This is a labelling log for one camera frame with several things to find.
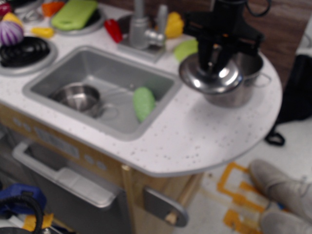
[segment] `black cable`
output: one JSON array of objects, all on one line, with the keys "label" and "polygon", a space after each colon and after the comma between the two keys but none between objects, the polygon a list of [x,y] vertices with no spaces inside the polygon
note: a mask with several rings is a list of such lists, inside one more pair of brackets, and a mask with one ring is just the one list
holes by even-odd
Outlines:
[{"label": "black cable", "polygon": [[267,2],[268,2],[268,7],[267,7],[267,9],[266,9],[264,12],[261,12],[261,13],[255,13],[255,12],[253,12],[252,9],[249,7],[248,1],[246,2],[246,7],[247,7],[249,13],[250,13],[252,16],[254,16],[254,17],[262,17],[262,16],[265,16],[265,15],[269,12],[269,10],[270,10],[270,8],[271,8],[271,5],[272,5],[272,0],[267,0]]},{"label": "black cable", "polygon": [[276,131],[276,124],[272,127],[264,140],[270,145],[276,146],[284,146],[286,142],[285,138]]},{"label": "black cable", "polygon": [[32,208],[35,216],[36,216],[36,226],[33,231],[33,234],[40,234],[41,233],[41,226],[43,222],[43,211],[38,204],[38,202],[31,196],[27,195],[19,195],[19,196],[12,196],[5,199],[0,200],[0,207],[5,206],[11,203],[22,203],[26,204],[28,207]]}]

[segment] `purple onion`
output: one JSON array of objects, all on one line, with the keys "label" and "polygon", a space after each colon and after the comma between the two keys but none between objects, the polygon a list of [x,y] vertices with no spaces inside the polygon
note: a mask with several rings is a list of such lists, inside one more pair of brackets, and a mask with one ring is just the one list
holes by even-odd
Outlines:
[{"label": "purple onion", "polygon": [[17,23],[12,21],[0,22],[0,42],[5,46],[12,46],[24,39],[24,31]]}]

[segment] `green cutting board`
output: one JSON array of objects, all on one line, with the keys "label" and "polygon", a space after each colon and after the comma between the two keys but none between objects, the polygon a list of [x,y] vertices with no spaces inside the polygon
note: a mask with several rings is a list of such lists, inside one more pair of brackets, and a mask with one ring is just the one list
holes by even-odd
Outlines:
[{"label": "green cutting board", "polygon": [[82,29],[97,7],[98,2],[94,0],[69,0],[55,14],[51,24],[62,31]]}]

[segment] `gray shoe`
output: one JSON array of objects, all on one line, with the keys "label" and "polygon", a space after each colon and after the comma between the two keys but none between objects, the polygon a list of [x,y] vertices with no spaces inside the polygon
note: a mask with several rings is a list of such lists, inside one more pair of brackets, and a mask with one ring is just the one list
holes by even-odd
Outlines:
[{"label": "gray shoe", "polygon": [[249,172],[255,186],[268,198],[312,223],[312,186],[291,179],[273,165],[254,160]]},{"label": "gray shoe", "polygon": [[293,214],[267,211],[260,218],[263,234],[312,234],[312,225]]}]

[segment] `brown wall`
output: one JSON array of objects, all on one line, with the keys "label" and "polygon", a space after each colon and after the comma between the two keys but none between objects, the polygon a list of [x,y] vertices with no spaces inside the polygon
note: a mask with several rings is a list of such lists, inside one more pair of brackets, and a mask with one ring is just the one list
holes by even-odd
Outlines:
[{"label": "brown wall", "polygon": [[[99,0],[102,3],[133,10],[134,0]],[[249,0],[254,11],[266,6],[264,0]],[[155,16],[158,6],[166,4],[170,11],[209,11],[210,0],[145,0],[146,13]],[[312,12],[311,0],[273,0],[270,12],[262,18],[245,13],[246,22],[266,35],[261,51],[275,66],[283,87],[289,77],[295,51]]]}]

